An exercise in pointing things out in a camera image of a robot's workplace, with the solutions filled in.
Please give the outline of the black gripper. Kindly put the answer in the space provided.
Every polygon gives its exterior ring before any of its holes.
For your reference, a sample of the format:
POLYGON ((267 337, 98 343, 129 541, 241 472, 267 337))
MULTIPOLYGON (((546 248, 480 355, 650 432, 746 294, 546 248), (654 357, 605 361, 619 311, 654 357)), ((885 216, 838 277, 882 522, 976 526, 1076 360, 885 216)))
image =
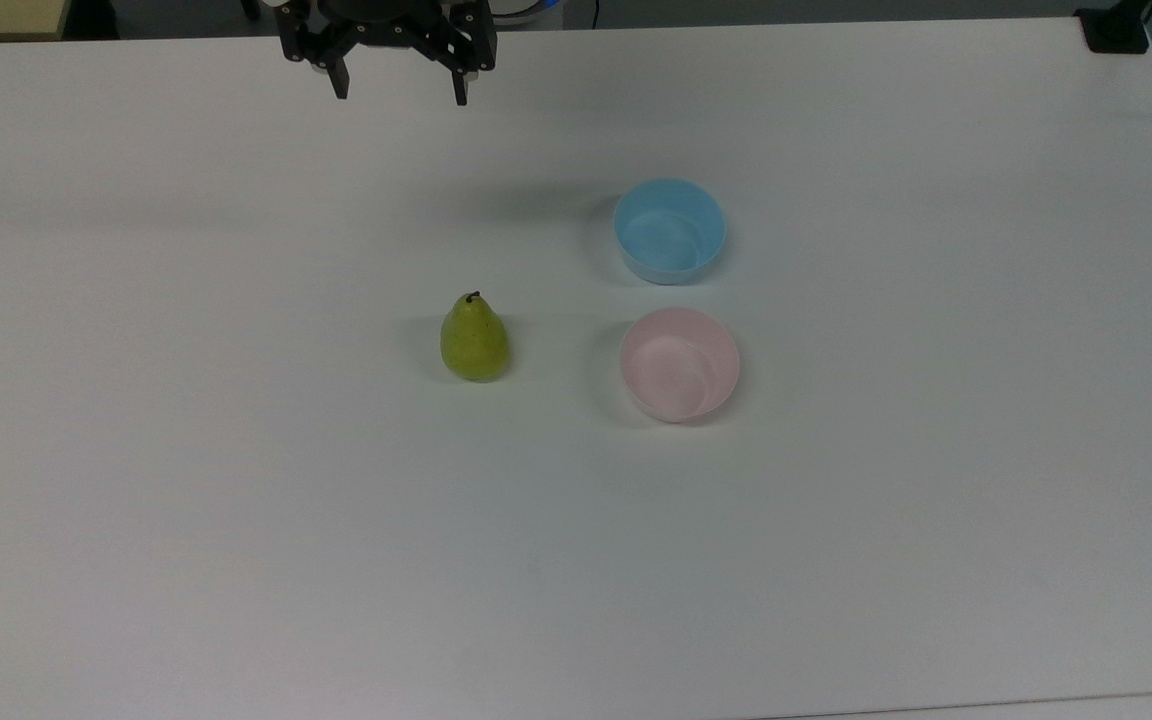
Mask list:
POLYGON ((468 105, 470 73, 497 67, 497 31, 486 1, 275 1, 285 59, 303 61, 347 100, 349 51, 407 47, 450 71, 454 101, 468 105))

